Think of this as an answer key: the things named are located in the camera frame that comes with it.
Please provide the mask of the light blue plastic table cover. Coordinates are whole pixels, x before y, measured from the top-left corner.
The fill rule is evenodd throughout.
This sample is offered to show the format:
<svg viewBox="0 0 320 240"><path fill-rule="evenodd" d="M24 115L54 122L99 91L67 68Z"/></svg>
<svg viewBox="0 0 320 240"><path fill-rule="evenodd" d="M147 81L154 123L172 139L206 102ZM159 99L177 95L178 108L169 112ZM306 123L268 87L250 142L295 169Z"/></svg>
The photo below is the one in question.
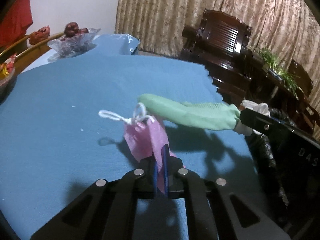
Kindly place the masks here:
<svg viewBox="0 0 320 240"><path fill-rule="evenodd" d="M130 34L104 34L93 40L96 47L93 49L103 55L137 55L140 40Z"/></svg>

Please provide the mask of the dark red fruit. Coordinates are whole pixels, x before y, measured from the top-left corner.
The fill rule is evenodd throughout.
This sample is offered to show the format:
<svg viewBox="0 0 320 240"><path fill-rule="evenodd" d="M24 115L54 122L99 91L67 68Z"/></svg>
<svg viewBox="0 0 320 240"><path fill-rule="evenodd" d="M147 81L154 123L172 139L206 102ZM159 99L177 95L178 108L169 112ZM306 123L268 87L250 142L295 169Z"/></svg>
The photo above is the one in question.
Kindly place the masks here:
<svg viewBox="0 0 320 240"><path fill-rule="evenodd" d="M79 28L79 25L76 22L71 22L68 23L65 27L64 30L64 36L63 38L61 38L62 41L68 39L68 38L72 38L75 37L77 35L82 35L82 34L86 34L89 33L87 28Z"/></svg>

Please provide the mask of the black lined trash bin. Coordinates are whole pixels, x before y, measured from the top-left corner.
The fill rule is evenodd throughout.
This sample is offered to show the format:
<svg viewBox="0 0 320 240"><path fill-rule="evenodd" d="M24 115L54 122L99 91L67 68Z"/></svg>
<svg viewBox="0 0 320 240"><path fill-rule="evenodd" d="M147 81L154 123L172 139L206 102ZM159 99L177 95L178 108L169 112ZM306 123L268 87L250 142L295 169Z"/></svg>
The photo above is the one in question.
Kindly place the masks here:
<svg viewBox="0 0 320 240"><path fill-rule="evenodd" d="M319 165L319 144L302 130L250 109L242 111L240 120L268 137L276 161L311 168Z"/></svg>

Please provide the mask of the glass snack dish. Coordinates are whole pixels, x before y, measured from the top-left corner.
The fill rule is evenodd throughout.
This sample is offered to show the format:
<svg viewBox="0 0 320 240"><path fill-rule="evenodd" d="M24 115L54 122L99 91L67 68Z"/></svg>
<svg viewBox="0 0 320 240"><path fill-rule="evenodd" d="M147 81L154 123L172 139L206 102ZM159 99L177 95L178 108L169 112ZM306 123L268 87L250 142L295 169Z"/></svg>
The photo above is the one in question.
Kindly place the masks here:
<svg viewBox="0 0 320 240"><path fill-rule="evenodd" d="M7 91L7 86L11 80L11 78L15 74L15 67L14 63L16 60L16 54L11 55L8 59L6 59L1 64L1 79L0 79L0 93L1 93L1 99L5 96L5 93Z"/></svg>

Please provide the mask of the red cloth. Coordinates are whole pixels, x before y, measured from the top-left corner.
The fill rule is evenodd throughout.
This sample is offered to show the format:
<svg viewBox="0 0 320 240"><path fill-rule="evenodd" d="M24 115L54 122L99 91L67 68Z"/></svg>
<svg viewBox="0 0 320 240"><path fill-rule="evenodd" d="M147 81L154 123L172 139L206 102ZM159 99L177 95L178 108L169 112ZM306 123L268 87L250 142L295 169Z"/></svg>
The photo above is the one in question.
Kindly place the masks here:
<svg viewBox="0 0 320 240"><path fill-rule="evenodd" d="M9 47L32 25L30 0L16 0L1 22L1 47Z"/></svg>

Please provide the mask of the dark wooden side table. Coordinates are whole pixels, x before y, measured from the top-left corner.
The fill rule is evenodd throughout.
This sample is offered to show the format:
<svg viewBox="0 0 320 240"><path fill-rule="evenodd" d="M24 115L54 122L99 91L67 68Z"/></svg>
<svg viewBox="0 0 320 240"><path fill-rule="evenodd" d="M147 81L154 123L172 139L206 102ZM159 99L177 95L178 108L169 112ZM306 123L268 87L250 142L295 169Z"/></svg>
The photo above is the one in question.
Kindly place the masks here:
<svg viewBox="0 0 320 240"><path fill-rule="evenodd" d="M319 126L319 113L311 106L303 91L298 88L295 97L258 53L251 51L248 59L251 83L246 98L257 103L265 102L271 108L284 111L300 129L312 135L315 127Z"/></svg>

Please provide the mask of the white tissue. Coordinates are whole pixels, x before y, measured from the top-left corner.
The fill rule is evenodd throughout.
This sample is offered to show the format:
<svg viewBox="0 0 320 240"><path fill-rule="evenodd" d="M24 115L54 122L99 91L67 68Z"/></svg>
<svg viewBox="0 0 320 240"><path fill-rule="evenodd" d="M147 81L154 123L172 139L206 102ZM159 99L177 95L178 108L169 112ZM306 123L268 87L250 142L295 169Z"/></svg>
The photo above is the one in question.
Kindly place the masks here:
<svg viewBox="0 0 320 240"><path fill-rule="evenodd" d="M245 121L249 119L252 119L253 121L255 121L257 117L261 117L261 116L268 117L268 118L271 117L269 106L265 102L256 103L256 102L244 99L242 103L240 103L240 107L243 110L249 109L249 113L245 116L247 117ZM237 122L233 131L247 137L252 135L253 133L255 135L262 135L262 133L257 131L256 129L253 129L250 126L243 124L241 120Z"/></svg>

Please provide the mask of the green rubber glove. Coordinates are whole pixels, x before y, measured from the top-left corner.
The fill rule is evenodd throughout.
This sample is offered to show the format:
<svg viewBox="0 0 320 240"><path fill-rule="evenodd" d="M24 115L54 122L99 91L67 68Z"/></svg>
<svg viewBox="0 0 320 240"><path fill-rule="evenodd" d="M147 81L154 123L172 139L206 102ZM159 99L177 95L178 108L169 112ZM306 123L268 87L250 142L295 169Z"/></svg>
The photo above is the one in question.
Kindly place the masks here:
<svg viewBox="0 0 320 240"><path fill-rule="evenodd" d="M223 102L177 102L154 94L142 94L138 102L149 113L187 127L212 131L233 130L240 120L239 109L234 104Z"/></svg>

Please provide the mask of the green potted plant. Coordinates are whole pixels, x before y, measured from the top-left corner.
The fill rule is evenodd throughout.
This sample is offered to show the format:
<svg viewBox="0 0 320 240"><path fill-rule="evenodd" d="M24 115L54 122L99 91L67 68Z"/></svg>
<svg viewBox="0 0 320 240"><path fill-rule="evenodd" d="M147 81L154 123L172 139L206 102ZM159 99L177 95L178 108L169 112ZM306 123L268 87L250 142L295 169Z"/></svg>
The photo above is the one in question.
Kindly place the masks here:
<svg viewBox="0 0 320 240"><path fill-rule="evenodd" d="M271 52L267 48L258 48L258 54L263 58L264 62L267 63L268 68L281 78L284 86L295 97L297 97L296 90L299 88L299 86L294 79L294 75L290 74L289 71L284 68L284 65L281 63L278 55Z"/></svg>

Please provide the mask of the beige patterned curtain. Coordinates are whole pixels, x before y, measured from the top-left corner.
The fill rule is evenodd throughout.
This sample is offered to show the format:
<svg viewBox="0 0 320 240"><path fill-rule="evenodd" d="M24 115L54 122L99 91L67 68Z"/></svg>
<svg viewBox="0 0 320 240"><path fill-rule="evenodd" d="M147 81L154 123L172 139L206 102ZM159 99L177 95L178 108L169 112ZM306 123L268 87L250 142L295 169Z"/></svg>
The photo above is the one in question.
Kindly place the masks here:
<svg viewBox="0 0 320 240"><path fill-rule="evenodd" d="M203 64L225 102L265 102L319 137L319 23L304 0L119 0L115 32Z"/></svg>

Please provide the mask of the blue table cloth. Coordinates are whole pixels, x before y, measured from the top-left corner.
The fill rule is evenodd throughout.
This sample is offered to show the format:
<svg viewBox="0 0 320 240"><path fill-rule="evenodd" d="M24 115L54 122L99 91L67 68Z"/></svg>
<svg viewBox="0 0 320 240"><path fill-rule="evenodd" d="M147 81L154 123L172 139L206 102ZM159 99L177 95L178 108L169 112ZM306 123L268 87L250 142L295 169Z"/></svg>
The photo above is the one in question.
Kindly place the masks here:
<svg viewBox="0 0 320 240"><path fill-rule="evenodd" d="M29 239L99 178L120 179L138 163L123 123L145 93L178 102L221 102L203 66L148 56L82 55L26 71L1 104L1 211ZM165 122L170 149L202 178L225 178L267 213L243 135ZM188 239L182 199L139 200L133 239Z"/></svg>

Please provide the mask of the glass fruit bowl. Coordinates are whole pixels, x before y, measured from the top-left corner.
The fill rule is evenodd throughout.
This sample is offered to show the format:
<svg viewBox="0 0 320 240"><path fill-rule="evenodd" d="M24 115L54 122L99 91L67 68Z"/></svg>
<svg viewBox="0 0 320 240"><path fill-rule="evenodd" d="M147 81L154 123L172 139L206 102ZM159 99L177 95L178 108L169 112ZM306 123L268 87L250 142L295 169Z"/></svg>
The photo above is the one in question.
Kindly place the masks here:
<svg viewBox="0 0 320 240"><path fill-rule="evenodd" d="M47 46L56 51L57 55L61 58L74 57L96 46L93 40L99 31L100 29L89 28L88 33L75 35L70 38L63 35L60 38L48 41Z"/></svg>

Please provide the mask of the red ornament on cabinet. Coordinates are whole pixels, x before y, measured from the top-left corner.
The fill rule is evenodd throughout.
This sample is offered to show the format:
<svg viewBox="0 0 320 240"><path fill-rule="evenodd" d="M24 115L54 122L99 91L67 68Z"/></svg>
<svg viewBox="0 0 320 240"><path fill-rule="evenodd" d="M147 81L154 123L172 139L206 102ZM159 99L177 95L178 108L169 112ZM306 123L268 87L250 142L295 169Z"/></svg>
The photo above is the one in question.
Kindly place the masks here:
<svg viewBox="0 0 320 240"><path fill-rule="evenodd" d="M38 44L39 42L46 40L50 35L50 26L42 27L41 29L31 33L29 37L29 44L31 46Z"/></svg>

